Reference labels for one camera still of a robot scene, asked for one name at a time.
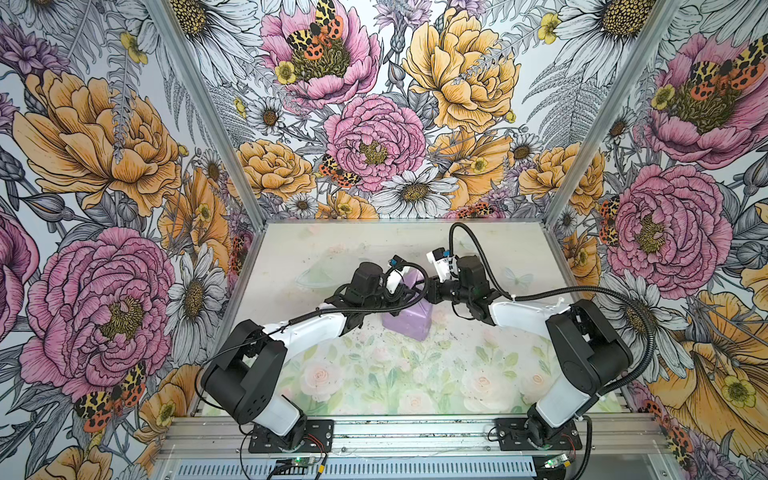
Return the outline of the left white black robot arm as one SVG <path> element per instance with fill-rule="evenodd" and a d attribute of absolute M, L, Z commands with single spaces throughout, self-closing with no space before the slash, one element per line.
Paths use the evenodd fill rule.
<path fill-rule="evenodd" d="M 392 314 L 426 298 L 427 271 L 399 256 L 389 267 L 362 262 L 349 282 L 314 310 L 271 326 L 252 320 L 237 324 L 221 349 L 205 362 L 198 393 L 240 426 L 269 439 L 281 450 L 296 450 L 311 437 L 307 416 L 278 393 L 286 362 L 322 342 L 362 326 L 368 315 Z"/>

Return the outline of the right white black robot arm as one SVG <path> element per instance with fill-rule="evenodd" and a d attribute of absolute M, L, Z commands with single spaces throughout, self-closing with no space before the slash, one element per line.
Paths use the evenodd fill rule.
<path fill-rule="evenodd" d="M 633 363 L 629 347 L 593 302 L 510 300 L 491 286 L 478 256 L 457 257 L 438 248 L 426 258 L 436 270 L 427 281 L 430 303 L 462 305 L 472 320 L 516 328 L 551 342 L 561 376 L 531 406 L 518 429 L 533 448 L 550 447 L 566 425 L 597 403 L 602 390 Z"/>

